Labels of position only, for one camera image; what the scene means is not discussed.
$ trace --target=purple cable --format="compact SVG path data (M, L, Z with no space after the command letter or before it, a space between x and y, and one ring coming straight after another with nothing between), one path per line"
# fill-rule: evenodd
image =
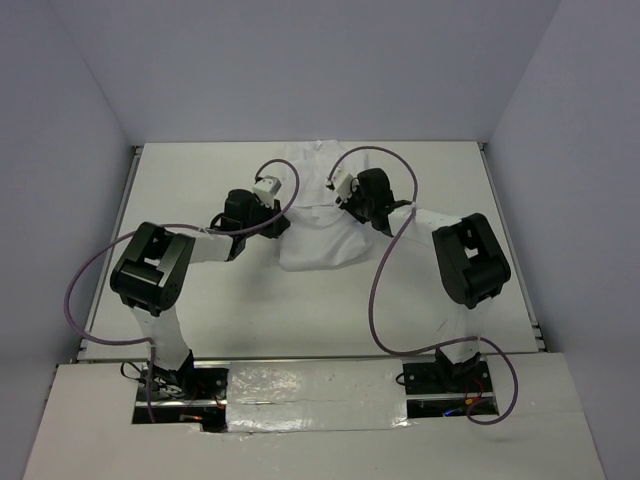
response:
M509 357L507 356L507 354L504 353L504 351L500 347L498 347L498 345L493 343L491 340L489 340L488 338L484 338L484 337L461 337L461 338L454 338L453 340L447 340L446 342L440 342L440 343L436 343L436 344L433 344L433 345L429 345L427 347L417 348L415 350L408 350L408 351L393 350L393 349L387 347L384 343L382 343L382 340L380 340L380 337L378 336L378 332L376 331L376 325L375 325L374 317L373 317L374 305L375 305L375 299L376 299L376 291L378 290L378 284L380 283L380 277L382 276L382 270L384 269L384 266L387 263L387 260L389 260L389 256L391 255L391 252L395 248L396 244L400 241L400 237L402 237L402 234L409 227L409 225L411 224L411 222L413 221L413 219L416 216L415 202L416 202L416 200L418 198L418 179L416 177L415 172L413 171L413 169L411 168L409 163L404 158L402 158L400 155L398 155L397 153L395 153L395 152L393 152L391 150L388 150L388 149L383 148L383 147L376 147L376 146L356 147L356 148L353 148L353 149L349 150L348 152L344 153L338 159L338 161L335 163L333 168L331 169L331 172L329 173L329 179L331 179L333 177L333 174L336 171L336 168L338 168L338 166L342 163L342 161L347 156L351 155L352 153L358 152L360 150L377 150L377 151L387 153L387 154L397 158L407 168L407 170L411 174L411 179L413 180L413 197L412 197L412 201L413 201L414 204L413 204L413 206L411 208L411 214L409 215L407 220L402 224L402 226L400 227L400 230L398 230L398 233L396 233L396 235L393 237L393 239L391 240L391 243L389 243L389 246L387 247L387 250L382 255L382 259L380 260L380 264L378 265L378 268L376 270L376 274L373 277L373 283L371 284L371 291L369 293L369 305L368 305L367 313L368 313L368 317L369 317L369 330L371 331L371 337L373 338L373 341L375 342L375 344L383 352L388 353L390 355L397 356L397 357L409 357L409 356L414 356L414 355L420 355L422 353L426 353L426 352L429 352L431 350L437 350L439 348L447 347L449 345L455 345L457 343L464 343L464 342L481 341L481 342L484 342L484 343L490 345L498 353L498 355L500 355L502 357L502 359L507 364L507 367L509 368L509 371L511 372L511 377L513 378L513 396L511 398L511 402L509 403L509 406L507 407L507 409L504 411L504 413L502 415L498 416L497 418L494 418L492 420L484 421L484 420L477 420L477 419L475 419L475 418L473 418L471 416L471 412L473 411L474 408L476 408L480 404L491 402L492 399L490 399L490 398L481 399L481 400L479 400L477 402L472 403L469 406L469 408L467 408L467 418L471 422L473 422L475 424L478 424L478 425L495 425L497 423L502 422L505 418L507 418L509 415L511 415L511 412L513 412L513 409L515 408L516 403L518 402L518 394L519 394L520 388L519 388L519 384L518 384L518 375L516 373L516 369L513 366L513 363L511 362L511 360L509 360Z
M282 163L282 164L286 165L287 167L289 167L293 171L293 175L294 175L294 177L296 179L296 185L295 185L295 188L293 190L293 195L291 196L291 199L289 200L289 202L284 206L284 208L279 213L274 215L273 218L267 220L266 222L263 222L263 223L261 223L259 225L255 225L253 227L244 228L242 230L236 230L236 231L233 231L233 232L220 232L218 230L211 230L211 229L208 229L208 228L204 228L203 229L203 228L197 227L195 225L189 225L189 224L184 224L184 223L167 223L167 224L160 225L160 226L164 227L164 228L182 228L182 229L196 230L196 231L203 231L204 230L205 232L207 232L207 233L209 233L211 235L225 235L225 236L232 237L232 236L236 236L236 235L247 235L249 233L254 233L256 231L259 231L259 230L263 229L264 227L267 227L267 226L271 225L272 223L277 222L280 218L282 218L284 216L284 214L289 210L289 208L291 208L291 206L293 205L293 202L295 201L296 197L298 196L298 192L300 190L300 176L298 175L298 171L293 166L293 164L291 164L290 162L288 162L286 160L282 160L282 159L276 158L276 159L273 159L273 160L269 160L268 162L263 164L258 169L258 171L256 173L256 177L259 176L260 173L262 173L262 171L267 166L269 166L269 165L271 165L273 163ZM93 262L95 262L101 255L103 255L104 253L108 252L109 250L111 250L116 245L118 245L120 242L123 242L123 241L127 240L128 238L133 237L134 234L135 234L135 231L126 233L126 234L122 235L121 237L116 238L109 245L107 245L102 250L100 250L98 253L96 253L91 258L86 260L80 266L80 268L78 268L76 273L71 278L71 281L69 282L69 285L67 286L67 291L64 294L64 300L63 300L64 317L65 317L65 320L67 321L67 323L69 324L69 326L71 327L71 329L74 332L76 332L81 338L83 338L85 340L88 340L90 342L93 342L93 343L98 343L98 344L101 344L101 345L109 345L109 346L125 346L125 345L138 345L138 344L141 344L141 343L149 343L149 346L150 346L150 357L149 357L149 368L147 370L147 381L146 381L147 411L149 412L149 418L151 419L151 422L155 423L155 417L153 416L153 409L151 408L151 394L152 394L151 380L153 379L152 368L153 368L153 363L155 361L155 356L156 356L155 344L153 342L153 339L151 337L142 337L142 338L134 338L134 339L131 339L131 340L108 340L108 339L104 339L104 338L94 337L90 333L87 333L83 328L80 328L78 326L78 324L76 323L76 321L74 320L73 315L71 314L71 294L73 293L73 289L75 288L75 286L78 283L78 280L80 279L82 274L87 270L87 268L89 268L89 265L91 265Z

